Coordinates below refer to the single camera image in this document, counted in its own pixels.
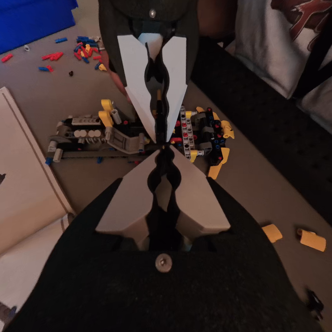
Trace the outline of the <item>partly built lego car chassis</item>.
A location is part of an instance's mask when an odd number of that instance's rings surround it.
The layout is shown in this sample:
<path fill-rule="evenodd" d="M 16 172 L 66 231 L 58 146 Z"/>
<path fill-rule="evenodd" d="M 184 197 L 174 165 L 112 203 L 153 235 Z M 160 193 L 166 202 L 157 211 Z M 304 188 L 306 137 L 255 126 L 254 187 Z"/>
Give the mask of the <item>partly built lego car chassis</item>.
<path fill-rule="evenodd" d="M 103 110 L 98 115 L 68 117 L 49 137 L 45 164 L 59 163 L 65 158 L 129 158 L 139 164 L 158 149 L 143 127 L 138 116 L 135 121 L 121 117 L 111 100 L 101 100 Z M 208 107 L 187 111 L 182 105 L 170 137 L 170 145 L 181 152 L 191 163 L 203 156 L 209 166 L 208 176 L 217 178 L 228 160 L 230 149 L 227 139 L 234 139 L 234 130 L 226 120 Z"/>

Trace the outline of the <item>small black lego connector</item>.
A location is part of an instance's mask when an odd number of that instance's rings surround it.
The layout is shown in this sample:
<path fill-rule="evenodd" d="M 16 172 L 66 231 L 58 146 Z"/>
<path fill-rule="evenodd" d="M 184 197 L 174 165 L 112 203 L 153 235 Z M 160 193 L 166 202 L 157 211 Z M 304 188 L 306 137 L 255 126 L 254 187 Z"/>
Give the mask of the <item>small black lego connector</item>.
<path fill-rule="evenodd" d="M 306 294 L 308 296 L 307 308 L 310 312 L 315 313 L 315 319 L 318 321 L 323 320 L 322 311 L 324 310 L 324 304 L 318 298 L 315 292 L 310 290 L 309 288 L 305 289 Z"/>

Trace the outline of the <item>blue plastic bin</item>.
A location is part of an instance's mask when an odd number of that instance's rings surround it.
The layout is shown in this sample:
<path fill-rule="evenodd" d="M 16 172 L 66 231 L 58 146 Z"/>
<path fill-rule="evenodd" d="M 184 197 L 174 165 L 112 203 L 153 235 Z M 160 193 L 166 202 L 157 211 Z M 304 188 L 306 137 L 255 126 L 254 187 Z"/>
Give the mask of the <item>blue plastic bin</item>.
<path fill-rule="evenodd" d="M 0 53 L 75 25 L 76 0 L 1 0 Z"/>

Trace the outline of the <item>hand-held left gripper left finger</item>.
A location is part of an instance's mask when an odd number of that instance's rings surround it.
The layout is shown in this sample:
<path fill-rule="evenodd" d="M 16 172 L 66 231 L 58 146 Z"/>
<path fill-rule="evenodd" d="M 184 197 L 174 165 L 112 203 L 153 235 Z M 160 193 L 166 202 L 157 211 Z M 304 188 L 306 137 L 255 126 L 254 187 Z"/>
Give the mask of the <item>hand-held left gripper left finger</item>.
<path fill-rule="evenodd" d="M 129 238 L 139 250 L 149 249 L 150 240 L 160 234 L 166 217 L 148 186 L 159 153 L 154 152 L 122 178 L 95 228 L 97 233 Z"/>

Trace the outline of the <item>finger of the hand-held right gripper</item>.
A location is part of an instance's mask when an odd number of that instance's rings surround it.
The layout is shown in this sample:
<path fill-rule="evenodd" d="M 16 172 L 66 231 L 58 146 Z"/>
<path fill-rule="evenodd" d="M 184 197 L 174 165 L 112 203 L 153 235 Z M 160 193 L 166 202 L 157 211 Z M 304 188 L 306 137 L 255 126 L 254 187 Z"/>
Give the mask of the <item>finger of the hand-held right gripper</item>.
<path fill-rule="evenodd" d="M 161 55 L 168 75 L 165 97 L 168 104 L 166 142 L 169 142 L 188 86 L 186 83 L 186 38 L 173 36 L 162 48 Z"/>
<path fill-rule="evenodd" d="M 151 112 L 151 94 L 146 86 L 149 53 L 133 35 L 119 35 L 118 45 L 126 79 L 125 90 L 145 130 L 156 142 L 156 122 Z"/>

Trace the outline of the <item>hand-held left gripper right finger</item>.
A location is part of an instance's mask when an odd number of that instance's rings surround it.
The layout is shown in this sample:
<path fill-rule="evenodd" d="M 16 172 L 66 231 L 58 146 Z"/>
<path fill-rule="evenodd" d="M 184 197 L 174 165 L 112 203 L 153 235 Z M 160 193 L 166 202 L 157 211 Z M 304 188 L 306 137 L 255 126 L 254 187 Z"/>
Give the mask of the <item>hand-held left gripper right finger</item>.
<path fill-rule="evenodd" d="M 169 154 L 169 207 L 176 209 L 175 228 L 182 236 L 183 249 L 190 250 L 195 239 L 228 231 L 230 223 L 206 175 L 173 146 Z"/>

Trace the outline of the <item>open instruction booklet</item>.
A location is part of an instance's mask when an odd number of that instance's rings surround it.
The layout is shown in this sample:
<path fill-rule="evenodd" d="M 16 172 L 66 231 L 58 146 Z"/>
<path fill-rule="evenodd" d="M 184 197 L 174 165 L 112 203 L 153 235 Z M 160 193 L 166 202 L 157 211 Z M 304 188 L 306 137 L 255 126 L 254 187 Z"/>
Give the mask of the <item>open instruction booklet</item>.
<path fill-rule="evenodd" d="M 18 311 L 74 211 L 6 87 L 0 134 L 0 300 Z"/>

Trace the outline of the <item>person's right hand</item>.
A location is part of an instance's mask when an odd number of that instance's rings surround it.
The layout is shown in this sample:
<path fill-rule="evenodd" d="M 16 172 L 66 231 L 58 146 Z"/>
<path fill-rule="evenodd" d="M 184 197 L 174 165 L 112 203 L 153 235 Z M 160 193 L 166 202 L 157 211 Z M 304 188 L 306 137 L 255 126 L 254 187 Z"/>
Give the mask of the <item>person's right hand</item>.
<path fill-rule="evenodd" d="M 101 60 L 104 64 L 105 68 L 107 69 L 107 73 L 109 74 L 109 76 L 113 80 L 116 87 L 126 97 L 127 102 L 132 105 L 132 102 L 129 98 L 129 95 L 127 94 L 127 91 L 126 91 L 122 81 L 121 81 L 121 78 L 119 77 L 119 75 L 116 72 L 111 70 L 113 68 L 113 65 L 111 64 L 111 62 L 109 60 L 109 56 L 108 56 L 108 53 L 106 52 L 106 50 L 101 51 Z"/>

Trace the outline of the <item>yellow curved lego panel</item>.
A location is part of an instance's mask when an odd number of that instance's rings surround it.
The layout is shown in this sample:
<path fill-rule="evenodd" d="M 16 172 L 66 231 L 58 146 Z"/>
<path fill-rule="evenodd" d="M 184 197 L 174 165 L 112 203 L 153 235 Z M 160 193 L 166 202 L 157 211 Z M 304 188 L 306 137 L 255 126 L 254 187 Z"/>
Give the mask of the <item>yellow curved lego panel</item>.
<path fill-rule="evenodd" d="M 321 237 L 312 231 L 303 230 L 301 228 L 297 229 L 297 235 L 299 236 L 299 240 L 302 245 L 311 247 L 321 252 L 326 250 L 327 241 L 324 237 Z"/>
<path fill-rule="evenodd" d="M 283 238 L 282 233 L 274 224 L 263 226 L 261 229 L 264 231 L 271 243 L 275 243 Z"/>

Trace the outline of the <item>pile of red blue pins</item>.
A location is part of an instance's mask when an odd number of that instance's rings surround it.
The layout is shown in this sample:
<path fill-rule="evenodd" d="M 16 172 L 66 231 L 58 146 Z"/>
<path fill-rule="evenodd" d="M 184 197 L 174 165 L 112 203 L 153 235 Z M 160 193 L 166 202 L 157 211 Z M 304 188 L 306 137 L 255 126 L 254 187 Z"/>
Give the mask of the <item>pile of red blue pins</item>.
<path fill-rule="evenodd" d="M 57 38 L 55 39 L 55 44 L 61 44 L 64 42 L 67 42 L 68 38 L 63 37 L 63 38 Z M 83 61 L 86 64 L 89 64 L 89 58 L 92 58 L 92 60 L 98 61 L 96 65 L 94 66 L 95 70 L 100 70 L 100 71 L 106 71 L 106 67 L 102 62 L 102 56 L 101 52 L 105 49 L 104 47 L 100 47 L 101 43 L 101 37 L 96 37 L 96 38 L 90 38 L 88 36 L 78 36 L 76 39 L 76 46 L 73 49 L 73 56 L 78 60 L 78 61 Z M 25 52 L 30 51 L 30 47 L 28 44 L 23 45 L 23 49 Z M 49 53 L 46 55 L 41 56 L 42 61 L 58 61 L 62 56 L 64 55 L 63 52 L 57 51 L 54 53 Z M 5 56 L 1 58 L 1 63 L 6 63 L 9 60 L 13 58 L 12 53 L 8 53 Z M 46 66 L 39 66 L 38 70 L 41 72 L 54 72 L 54 69 L 52 68 L 51 65 L 46 65 Z"/>

